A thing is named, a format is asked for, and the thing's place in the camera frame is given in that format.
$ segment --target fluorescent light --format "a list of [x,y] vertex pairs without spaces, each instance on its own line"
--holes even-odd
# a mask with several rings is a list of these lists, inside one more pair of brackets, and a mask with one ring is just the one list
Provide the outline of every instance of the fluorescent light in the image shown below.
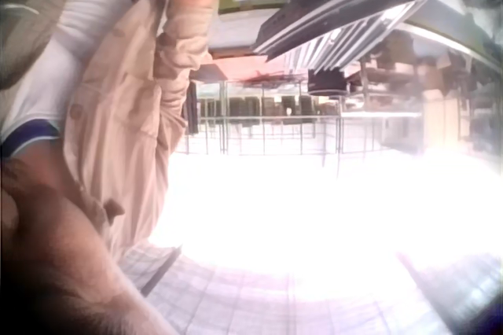
[[383,13],[382,19],[383,20],[393,20],[393,19],[397,18],[402,13],[402,11],[404,10],[404,8],[406,6],[407,6],[407,4],[404,3],[402,5],[398,5],[398,6],[392,7],[391,9],[386,10]]
[[340,34],[340,28],[337,28],[336,30],[333,30],[331,33],[330,33],[330,36],[329,36],[329,39],[331,42],[335,41],[337,36],[339,36]]

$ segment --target white undershirt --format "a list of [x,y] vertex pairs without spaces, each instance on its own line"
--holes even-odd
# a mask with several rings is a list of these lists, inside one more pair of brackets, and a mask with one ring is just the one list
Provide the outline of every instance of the white undershirt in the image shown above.
[[65,118],[87,60],[131,6],[131,0],[67,0],[47,47],[19,83],[2,125],[2,142],[29,120]]

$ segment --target bright light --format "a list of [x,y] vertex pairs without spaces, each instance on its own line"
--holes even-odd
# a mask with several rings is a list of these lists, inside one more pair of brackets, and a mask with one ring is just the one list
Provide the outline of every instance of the bright light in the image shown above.
[[421,117],[419,112],[343,112],[341,114],[342,117],[351,117],[351,118],[382,118],[382,117]]
[[175,156],[150,241],[175,234],[199,263],[295,273],[302,300],[406,289],[396,252],[442,266],[501,251],[501,178],[466,156],[368,154],[339,181],[305,157]]
[[398,5],[398,6],[392,7],[391,9],[386,10],[383,13],[381,18],[384,20],[396,19],[402,13],[402,11],[404,10],[404,8],[406,6],[407,6],[407,4],[404,3],[403,5]]

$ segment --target shirt button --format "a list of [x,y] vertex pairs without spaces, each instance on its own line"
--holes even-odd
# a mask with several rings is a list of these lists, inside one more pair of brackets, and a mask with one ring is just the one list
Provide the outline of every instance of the shirt button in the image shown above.
[[82,117],[82,106],[72,105],[70,107],[70,118],[73,120],[78,120]]

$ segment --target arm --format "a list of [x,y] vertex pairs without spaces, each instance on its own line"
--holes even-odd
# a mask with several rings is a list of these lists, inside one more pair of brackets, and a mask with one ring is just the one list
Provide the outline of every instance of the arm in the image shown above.
[[189,73],[207,53],[216,0],[170,0],[168,21],[156,43],[154,77],[161,87],[159,144],[172,153],[185,131],[181,117]]

